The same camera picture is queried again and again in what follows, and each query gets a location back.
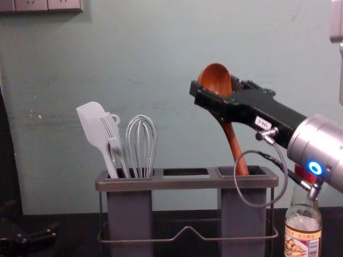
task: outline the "black object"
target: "black object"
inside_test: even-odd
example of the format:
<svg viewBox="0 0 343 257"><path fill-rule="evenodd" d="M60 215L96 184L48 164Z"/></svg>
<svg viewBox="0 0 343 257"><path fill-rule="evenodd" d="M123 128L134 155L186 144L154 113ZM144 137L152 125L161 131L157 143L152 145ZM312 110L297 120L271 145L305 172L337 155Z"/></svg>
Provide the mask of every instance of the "black object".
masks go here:
<svg viewBox="0 0 343 257"><path fill-rule="evenodd" d="M0 217L23 215L10 124L0 90Z"/></svg>
<svg viewBox="0 0 343 257"><path fill-rule="evenodd" d="M189 93L195 97L194 104L210 111L224 122L239 122L257 131L263 127L277 127L278 135L274 140L287 148L295 129L306 119L306 116L274 100L275 92L264 89L251 80L239 81L232 77L234 92L222 98L206 90L197 81L192 81ZM257 117L263 119L258 125Z"/></svg>
<svg viewBox="0 0 343 257"><path fill-rule="evenodd" d="M20 227L2 219L0 221L0 257L25 257L29 253L51 248L55 244L58 223L36 233L26 233Z"/></svg>

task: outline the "wooden spoon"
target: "wooden spoon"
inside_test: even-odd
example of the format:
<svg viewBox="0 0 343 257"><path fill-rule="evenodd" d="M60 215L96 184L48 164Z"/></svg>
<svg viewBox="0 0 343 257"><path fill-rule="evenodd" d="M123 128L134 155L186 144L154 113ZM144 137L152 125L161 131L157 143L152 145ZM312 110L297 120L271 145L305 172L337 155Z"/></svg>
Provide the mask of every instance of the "wooden spoon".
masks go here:
<svg viewBox="0 0 343 257"><path fill-rule="evenodd" d="M228 97L232 94L231 75L228 70L219 63L213 63L207 66L199 75L198 82L207 90L212 91L221 97ZM222 122L216 118L225 132L229 142L232 155L236 161L242 154L238 144L231 122ZM249 175L247 164L244 158L241 158L237 165L237 174L240 176Z"/></svg>

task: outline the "cable connector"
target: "cable connector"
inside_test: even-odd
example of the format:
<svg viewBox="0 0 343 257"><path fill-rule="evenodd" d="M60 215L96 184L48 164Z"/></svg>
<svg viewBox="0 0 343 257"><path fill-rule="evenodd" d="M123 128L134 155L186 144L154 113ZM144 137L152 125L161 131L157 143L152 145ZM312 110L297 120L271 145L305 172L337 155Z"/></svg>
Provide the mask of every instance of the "cable connector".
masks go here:
<svg viewBox="0 0 343 257"><path fill-rule="evenodd" d="M322 177L318 177L317 181L312 185L311 190L308 193L308 198L314 201L317 196L319 195L320 189L322 189L322 184L324 183L324 179Z"/></svg>
<svg viewBox="0 0 343 257"><path fill-rule="evenodd" d="M255 138L258 141L264 140L269 145L273 146L275 144L275 140L273 139L279 133L279 129L277 127L271 128L270 130L259 131L256 133Z"/></svg>

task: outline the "fork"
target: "fork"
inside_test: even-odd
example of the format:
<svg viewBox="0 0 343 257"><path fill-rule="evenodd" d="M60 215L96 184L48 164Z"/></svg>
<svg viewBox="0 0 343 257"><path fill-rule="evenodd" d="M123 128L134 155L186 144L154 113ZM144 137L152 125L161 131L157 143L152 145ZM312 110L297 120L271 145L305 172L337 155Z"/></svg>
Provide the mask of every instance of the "fork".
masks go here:
<svg viewBox="0 0 343 257"><path fill-rule="evenodd" d="M101 120L108 134L108 143L109 143L109 150L110 150L112 162L114 163L114 166L115 166L116 165L115 155L117 155L121 162L125 177L131 178L131 175L126 167L124 153L123 153L121 142L119 139L119 134L116 135L115 132L112 130L110 123L108 121L108 117L112 119L111 114L106 114L105 116L101 117Z"/></svg>

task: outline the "glass bottle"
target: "glass bottle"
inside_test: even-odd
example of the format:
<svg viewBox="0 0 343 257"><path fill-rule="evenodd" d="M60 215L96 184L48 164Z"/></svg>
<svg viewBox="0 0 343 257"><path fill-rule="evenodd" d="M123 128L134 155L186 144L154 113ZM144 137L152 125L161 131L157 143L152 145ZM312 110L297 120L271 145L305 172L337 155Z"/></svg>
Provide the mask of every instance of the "glass bottle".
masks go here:
<svg viewBox="0 0 343 257"><path fill-rule="evenodd" d="M296 164L295 173L310 184L316 177ZM320 257L322 216L318 201L308 199L308 192L295 184L286 212L285 257Z"/></svg>

